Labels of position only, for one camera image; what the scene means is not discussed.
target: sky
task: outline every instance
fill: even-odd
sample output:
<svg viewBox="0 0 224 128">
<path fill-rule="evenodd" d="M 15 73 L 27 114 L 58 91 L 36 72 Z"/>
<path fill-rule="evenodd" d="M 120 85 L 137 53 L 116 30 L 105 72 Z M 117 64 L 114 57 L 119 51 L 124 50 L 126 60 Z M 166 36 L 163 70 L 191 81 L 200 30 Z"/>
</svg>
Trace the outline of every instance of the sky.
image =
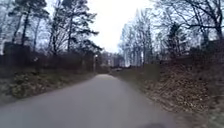
<svg viewBox="0 0 224 128">
<path fill-rule="evenodd" d="M 48 2 L 48 11 L 52 12 L 52 1 Z M 137 9 L 150 7 L 149 0 L 88 0 L 90 12 L 97 13 L 91 26 L 99 35 L 91 39 L 108 52 L 118 52 L 118 44 L 123 26 L 131 21 Z"/>
</svg>

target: paved path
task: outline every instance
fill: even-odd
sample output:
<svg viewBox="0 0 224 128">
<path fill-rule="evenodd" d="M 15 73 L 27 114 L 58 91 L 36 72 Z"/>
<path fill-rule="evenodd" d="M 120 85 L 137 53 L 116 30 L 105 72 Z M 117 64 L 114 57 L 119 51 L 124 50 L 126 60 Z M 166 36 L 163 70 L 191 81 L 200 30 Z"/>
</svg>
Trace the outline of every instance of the paved path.
<svg viewBox="0 0 224 128">
<path fill-rule="evenodd" d="M 98 75 L 0 108 L 0 128 L 185 128 L 124 82 Z"/>
</svg>

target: tree trunk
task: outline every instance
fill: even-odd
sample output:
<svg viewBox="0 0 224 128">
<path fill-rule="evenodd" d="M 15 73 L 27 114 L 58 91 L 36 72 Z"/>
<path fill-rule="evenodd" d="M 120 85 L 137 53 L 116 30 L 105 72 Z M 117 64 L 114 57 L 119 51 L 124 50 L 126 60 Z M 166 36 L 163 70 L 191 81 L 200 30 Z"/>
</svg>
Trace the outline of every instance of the tree trunk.
<svg viewBox="0 0 224 128">
<path fill-rule="evenodd" d="M 69 33 L 68 33 L 68 48 L 67 48 L 67 52 L 70 52 L 71 49 L 71 36 L 72 36 L 72 19 L 73 17 L 71 16 L 70 18 L 70 23 L 69 23 Z"/>
<path fill-rule="evenodd" d="M 17 32 L 19 31 L 19 28 L 20 28 L 20 25 L 21 25 L 22 17 L 23 17 L 23 15 L 21 14 L 21 15 L 19 16 L 19 22 L 18 22 L 18 24 L 16 25 L 16 29 L 15 29 L 15 31 L 14 31 L 14 33 L 13 33 L 12 43 L 15 42 L 15 39 L 16 39 L 16 36 L 17 36 Z"/>
<path fill-rule="evenodd" d="M 222 27 L 216 27 L 216 33 L 220 42 L 222 42 L 223 41 Z"/>
<path fill-rule="evenodd" d="M 38 30 L 39 30 L 40 22 L 41 22 L 41 18 L 38 19 L 37 26 L 36 26 L 35 32 L 34 32 L 35 37 L 34 37 L 34 42 L 33 42 L 33 52 L 36 52 L 37 37 L 38 37 Z"/>
<path fill-rule="evenodd" d="M 30 17 L 31 8 L 29 7 L 28 12 L 26 14 L 26 18 L 24 19 L 24 28 L 23 28 L 23 34 L 21 39 L 21 45 L 23 46 L 26 41 L 26 30 L 29 24 L 29 17 Z"/>
</svg>

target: distant tree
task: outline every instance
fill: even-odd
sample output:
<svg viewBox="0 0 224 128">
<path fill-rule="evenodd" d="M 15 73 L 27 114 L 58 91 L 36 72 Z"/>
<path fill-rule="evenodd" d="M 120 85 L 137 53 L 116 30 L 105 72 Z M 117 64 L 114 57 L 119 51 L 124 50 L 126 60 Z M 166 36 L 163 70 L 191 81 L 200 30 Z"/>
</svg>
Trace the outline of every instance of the distant tree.
<svg viewBox="0 0 224 128">
<path fill-rule="evenodd" d="M 180 25 L 174 23 L 167 36 L 167 41 L 165 41 L 166 48 L 170 54 L 171 59 L 176 59 L 177 57 L 185 54 L 187 49 L 187 38 L 182 32 Z"/>
</svg>

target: asphalt road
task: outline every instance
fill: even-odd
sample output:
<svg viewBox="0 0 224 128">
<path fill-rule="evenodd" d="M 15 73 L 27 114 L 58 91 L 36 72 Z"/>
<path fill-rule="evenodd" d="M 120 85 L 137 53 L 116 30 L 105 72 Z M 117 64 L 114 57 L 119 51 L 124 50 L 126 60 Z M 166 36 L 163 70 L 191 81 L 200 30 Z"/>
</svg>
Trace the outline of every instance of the asphalt road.
<svg viewBox="0 0 224 128">
<path fill-rule="evenodd" d="M 109 75 L 0 108 L 0 128 L 185 128 Z"/>
</svg>

